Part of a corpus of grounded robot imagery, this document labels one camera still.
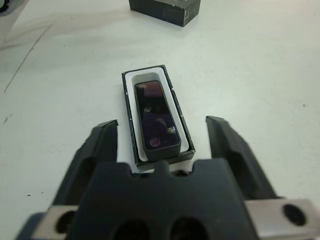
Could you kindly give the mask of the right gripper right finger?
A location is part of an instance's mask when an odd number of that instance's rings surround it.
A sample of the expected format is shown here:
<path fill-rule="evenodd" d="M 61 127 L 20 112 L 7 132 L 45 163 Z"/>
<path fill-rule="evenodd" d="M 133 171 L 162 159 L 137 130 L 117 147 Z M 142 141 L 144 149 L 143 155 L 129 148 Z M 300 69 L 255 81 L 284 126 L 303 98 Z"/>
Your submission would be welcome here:
<path fill-rule="evenodd" d="M 246 200 L 279 199 L 248 143 L 221 117 L 206 117 L 211 156 L 227 161 Z"/>

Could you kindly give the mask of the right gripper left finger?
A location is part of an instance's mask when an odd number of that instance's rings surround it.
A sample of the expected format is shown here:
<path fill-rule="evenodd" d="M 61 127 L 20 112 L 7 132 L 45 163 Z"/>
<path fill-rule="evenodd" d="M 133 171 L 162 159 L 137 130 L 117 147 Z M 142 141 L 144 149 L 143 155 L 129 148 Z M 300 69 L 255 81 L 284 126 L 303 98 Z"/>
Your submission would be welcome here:
<path fill-rule="evenodd" d="M 99 163 L 117 161 L 118 122 L 111 120 L 92 128 L 75 152 L 52 202 L 54 206 L 75 206 L 81 201 Z"/>

